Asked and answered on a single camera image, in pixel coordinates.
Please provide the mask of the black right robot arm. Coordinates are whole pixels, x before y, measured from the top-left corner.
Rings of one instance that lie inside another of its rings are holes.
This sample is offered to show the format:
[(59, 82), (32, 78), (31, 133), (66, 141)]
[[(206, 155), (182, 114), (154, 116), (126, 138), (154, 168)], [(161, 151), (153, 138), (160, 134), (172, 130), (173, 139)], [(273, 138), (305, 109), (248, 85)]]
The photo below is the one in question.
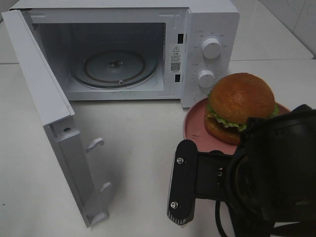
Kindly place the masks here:
[(270, 119), (249, 118), (233, 185), (244, 214), (230, 211), (237, 237), (316, 234), (316, 111), (306, 104)]

